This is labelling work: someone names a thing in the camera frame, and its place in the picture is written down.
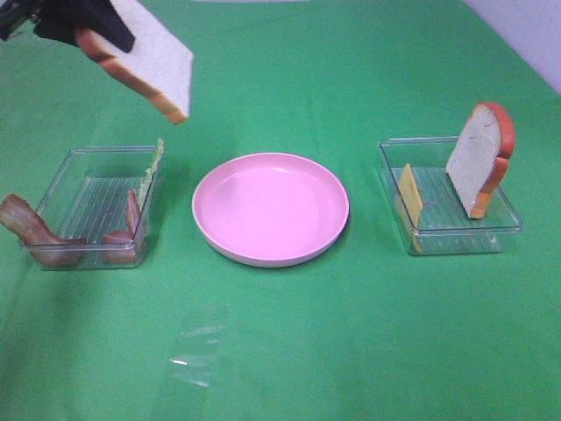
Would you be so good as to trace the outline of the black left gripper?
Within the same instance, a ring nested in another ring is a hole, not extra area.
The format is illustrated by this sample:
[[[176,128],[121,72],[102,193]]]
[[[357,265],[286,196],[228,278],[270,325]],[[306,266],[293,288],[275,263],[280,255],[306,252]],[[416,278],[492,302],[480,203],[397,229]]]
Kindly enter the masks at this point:
[[[34,24],[33,32],[41,38],[76,46],[75,28],[88,28],[104,36],[119,50],[129,53],[135,37],[109,0],[1,2],[1,40],[7,41],[25,22]]]

